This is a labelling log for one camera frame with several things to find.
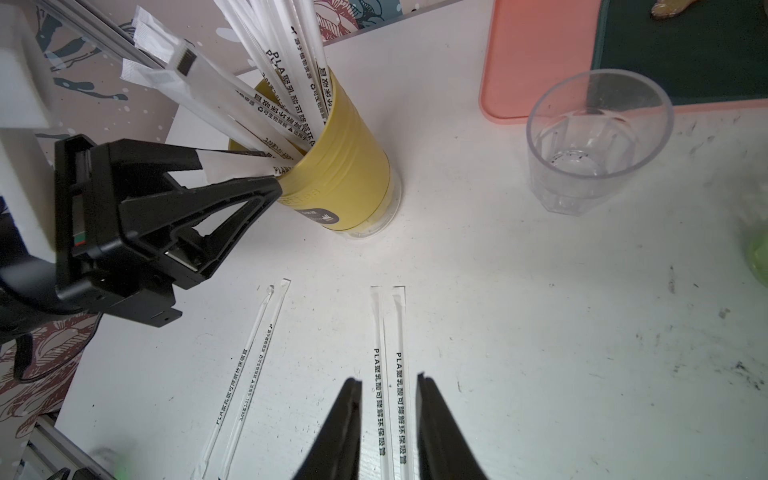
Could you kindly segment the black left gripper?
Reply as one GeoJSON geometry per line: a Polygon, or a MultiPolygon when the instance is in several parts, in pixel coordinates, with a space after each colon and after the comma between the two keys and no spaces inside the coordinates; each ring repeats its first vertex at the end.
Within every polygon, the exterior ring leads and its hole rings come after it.
{"type": "Polygon", "coordinates": [[[97,145],[84,135],[57,142],[58,297],[154,327],[178,319],[173,287],[212,277],[281,196],[272,176],[273,158],[253,152],[131,139],[97,145]],[[197,170],[228,181],[189,189],[172,176],[197,170]]]}

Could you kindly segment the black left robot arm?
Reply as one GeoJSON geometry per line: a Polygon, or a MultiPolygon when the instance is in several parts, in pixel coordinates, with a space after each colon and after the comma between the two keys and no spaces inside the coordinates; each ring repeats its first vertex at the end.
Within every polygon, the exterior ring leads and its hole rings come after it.
{"type": "Polygon", "coordinates": [[[162,327],[176,289],[210,279],[282,195],[291,164],[256,151],[132,139],[55,145],[24,187],[1,176],[1,339],[14,378],[31,381],[33,332],[79,314],[162,327]]]}

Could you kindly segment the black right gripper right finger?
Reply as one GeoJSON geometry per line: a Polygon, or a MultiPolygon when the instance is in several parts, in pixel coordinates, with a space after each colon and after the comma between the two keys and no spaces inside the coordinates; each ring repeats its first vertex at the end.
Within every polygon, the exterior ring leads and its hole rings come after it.
{"type": "Polygon", "coordinates": [[[416,424],[422,480],[487,479],[436,382],[423,373],[417,376],[416,424]]]}

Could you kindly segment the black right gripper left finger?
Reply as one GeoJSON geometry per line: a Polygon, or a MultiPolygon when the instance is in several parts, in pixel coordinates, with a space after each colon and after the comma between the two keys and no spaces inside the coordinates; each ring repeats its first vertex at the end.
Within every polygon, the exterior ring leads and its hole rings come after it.
{"type": "Polygon", "coordinates": [[[357,480],[362,422],[362,382],[348,378],[294,480],[357,480]]]}

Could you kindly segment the straw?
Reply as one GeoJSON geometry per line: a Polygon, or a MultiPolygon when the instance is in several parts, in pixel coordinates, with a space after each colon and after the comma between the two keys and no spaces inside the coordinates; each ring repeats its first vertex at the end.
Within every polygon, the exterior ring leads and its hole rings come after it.
{"type": "Polygon", "coordinates": [[[387,354],[381,287],[371,286],[371,309],[374,321],[374,390],[376,402],[378,452],[382,479],[394,479],[390,432],[387,354]]]}
{"type": "Polygon", "coordinates": [[[244,344],[244,347],[241,351],[240,357],[238,359],[238,363],[236,365],[236,368],[234,370],[233,376],[228,384],[227,391],[225,394],[225,397],[223,399],[222,405],[219,409],[219,412],[217,414],[213,429],[211,430],[210,434],[208,435],[208,438],[205,442],[205,445],[202,449],[200,458],[193,469],[190,479],[191,480],[202,480],[208,470],[208,465],[210,462],[211,455],[213,453],[214,447],[216,445],[216,442],[218,440],[218,437],[220,435],[224,420],[227,416],[227,413],[229,411],[232,398],[234,396],[234,393],[238,387],[239,381],[243,375],[243,371],[245,368],[245,365],[247,363],[249,354],[251,352],[253,343],[255,341],[255,337],[257,334],[257,331],[259,329],[260,323],[266,313],[267,306],[269,302],[271,301],[272,296],[274,295],[275,287],[273,285],[269,285],[267,289],[265,290],[265,297],[262,300],[257,315],[255,317],[255,321],[253,323],[253,326],[250,330],[250,333],[247,337],[247,340],[244,344]]]}
{"type": "Polygon", "coordinates": [[[392,290],[395,309],[396,327],[396,394],[397,394],[397,436],[398,436],[398,462],[402,479],[414,479],[413,453],[411,433],[411,421],[409,417],[409,380],[407,372],[407,355],[405,345],[405,311],[406,289],[404,286],[395,286],[392,290]]]}
{"type": "Polygon", "coordinates": [[[269,347],[272,342],[276,324],[278,322],[279,315],[280,315],[282,306],[284,304],[285,297],[287,296],[288,290],[290,288],[290,285],[291,285],[291,280],[287,278],[283,278],[277,290],[277,294],[271,299],[273,306],[272,307],[267,306],[267,313],[269,314],[269,316],[267,318],[268,322],[265,324],[265,330],[263,331],[264,338],[261,343],[261,346],[257,348],[256,363],[252,369],[248,388],[241,401],[237,416],[235,417],[234,426],[232,428],[232,431],[229,435],[229,438],[226,444],[223,462],[221,464],[219,473],[217,475],[218,479],[229,478],[231,465],[235,457],[235,453],[242,435],[244,424],[247,419],[248,412],[251,407],[253,397],[255,395],[255,391],[258,386],[258,382],[259,382],[264,364],[266,362],[266,356],[269,351],[269,347]]]}

